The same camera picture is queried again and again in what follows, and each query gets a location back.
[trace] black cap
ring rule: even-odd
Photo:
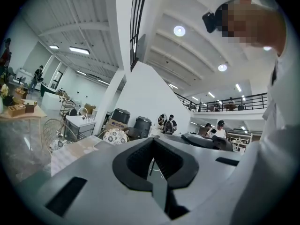
[[[220,120],[219,122],[217,122],[217,124],[218,124],[220,127],[224,127],[225,122],[224,122],[223,120]]]

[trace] black railing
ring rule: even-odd
[[[143,13],[145,0],[132,0],[131,20],[130,20],[130,70],[135,67],[138,58],[136,57],[137,42],[139,38],[139,30],[141,17]]]
[[[187,109],[195,113],[261,109],[267,108],[268,105],[267,93],[261,93],[246,97],[236,97],[233,99],[219,100],[208,103],[203,102],[199,104],[195,104],[177,93],[175,94]]]

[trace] ceiling beam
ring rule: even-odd
[[[79,23],[59,26],[56,28],[51,28],[49,30],[40,33],[39,37],[52,34],[52,33],[65,32],[65,31],[78,30],[78,29],[109,31],[109,26],[108,26],[108,22],[79,22]]]
[[[200,80],[203,79],[203,77],[198,72],[196,72],[193,68],[191,68],[188,64],[186,64],[185,62],[183,62],[183,61],[175,58],[171,54],[168,54],[165,51],[159,49],[158,47],[154,47],[154,46],[151,47],[151,50],[154,51],[154,52],[156,52],[156,53],[158,53],[158,54],[160,54],[160,55],[166,56],[168,59],[170,59],[173,62],[177,63],[178,65],[180,65],[181,67],[183,67],[185,70],[187,70],[188,72],[190,72],[192,75],[198,77]]]
[[[164,66],[162,66],[161,64],[159,64],[159,63],[157,63],[157,62],[155,62],[155,61],[153,61],[153,60],[148,60],[148,63],[150,63],[150,65],[155,66],[155,67],[157,67],[157,68],[159,68],[159,69],[161,69],[161,70],[164,70],[165,72],[167,72],[167,73],[169,73],[169,74],[171,74],[171,75],[177,77],[177,78],[180,79],[182,82],[184,82],[184,83],[186,83],[187,85],[191,86],[191,84],[189,84],[183,76],[179,75],[178,73],[175,73],[175,72],[172,71],[171,69],[169,69],[169,68],[167,68],[167,67],[164,67]]]
[[[116,72],[118,70],[117,67],[114,67],[112,65],[109,65],[109,64],[106,64],[106,63],[103,63],[103,62],[99,62],[97,60],[90,59],[90,58],[87,58],[87,57],[83,57],[83,56],[80,56],[80,55],[75,55],[75,54],[68,53],[68,52],[61,52],[61,54],[66,56],[66,57],[69,57],[69,58],[74,58],[74,59],[80,60],[81,62],[92,63],[92,64],[95,64],[97,66],[101,66],[101,67],[103,67],[107,70],[113,71],[113,72]]]
[[[215,49],[222,55],[222,57],[224,57],[226,59],[229,66],[233,66],[233,64],[234,64],[233,60],[229,57],[229,55],[226,53],[226,51],[224,51],[222,46],[218,42],[213,42],[211,37],[209,36],[209,33],[207,31],[205,31],[204,29],[202,29],[198,24],[196,24],[195,22],[193,22],[193,21],[183,17],[182,15],[175,13],[169,9],[165,10],[164,14],[166,14],[172,18],[175,18],[176,20],[180,21],[181,23],[184,23],[187,26],[189,26],[190,28],[194,29],[198,34],[200,34],[203,38],[205,38],[205,40],[207,40],[213,47],[215,47]]]
[[[193,54],[196,58],[198,58],[201,62],[203,62],[212,72],[216,71],[214,66],[202,54],[200,54],[198,51],[196,51],[192,46],[188,45],[187,43],[185,43],[183,41],[180,41],[179,39],[175,38],[172,34],[165,32],[163,30],[158,29],[156,33],[179,44],[184,49],[186,49],[188,52]]]

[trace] white ceiling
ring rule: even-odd
[[[215,101],[216,99],[206,96],[208,91],[216,94],[216,98],[220,100],[252,95],[249,80],[254,73],[248,73],[247,69],[256,63],[261,66],[274,65],[274,51],[245,47],[236,39],[222,37],[220,32],[209,34],[206,31],[202,16],[208,11],[215,12],[226,1],[228,0],[167,0],[160,8],[163,13],[157,18],[145,62],[153,66],[167,83],[178,87],[174,89],[175,92],[189,99],[197,96],[198,99],[204,99],[204,102]],[[274,0],[254,1],[268,7],[276,6]],[[173,32],[178,25],[186,30],[182,37]],[[227,71],[218,71],[218,66],[224,63],[228,64]],[[242,86],[242,94],[234,90],[236,82],[233,80],[238,80],[239,74],[243,74],[238,81]]]
[[[53,51],[63,63],[111,81],[118,64],[105,0],[28,0],[21,15],[46,46],[59,47]],[[72,52],[70,46],[88,49],[90,55]]]

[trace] backpack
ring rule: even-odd
[[[173,133],[173,129],[174,129],[174,125],[172,123],[172,120],[168,120],[166,123],[165,123],[165,128],[164,128],[164,131],[165,133]]]

